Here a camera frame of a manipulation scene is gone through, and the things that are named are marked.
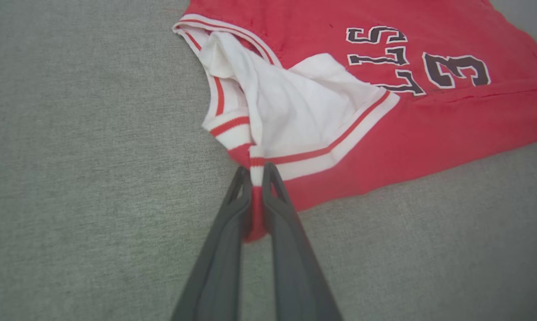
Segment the printed number 3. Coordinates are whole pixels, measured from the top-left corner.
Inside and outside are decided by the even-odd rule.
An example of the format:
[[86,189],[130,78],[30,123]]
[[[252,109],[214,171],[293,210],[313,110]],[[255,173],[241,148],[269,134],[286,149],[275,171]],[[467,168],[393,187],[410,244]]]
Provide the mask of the printed number 3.
[[[372,27],[364,36],[362,28],[347,28],[346,41],[350,43],[370,43],[377,45],[380,43],[384,33],[388,33],[385,43],[402,43],[407,42],[407,37],[398,29],[388,26]],[[375,65],[391,64],[397,66],[409,65],[405,56],[405,46],[386,47],[384,57],[369,57],[351,53],[348,55],[348,63],[352,65],[362,65],[364,63],[373,63]],[[475,75],[471,77],[473,86],[488,85],[491,83],[491,77],[488,73],[487,65],[473,57],[466,55],[461,57],[442,57],[423,53],[423,64],[429,80],[441,89],[455,88],[454,78],[466,78],[462,69],[472,69]],[[441,65],[449,69],[450,73],[444,73]],[[395,69],[395,77],[405,80],[403,85],[386,85],[376,84],[390,91],[413,93],[414,96],[425,95],[425,91],[413,79],[413,72],[405,69]]]

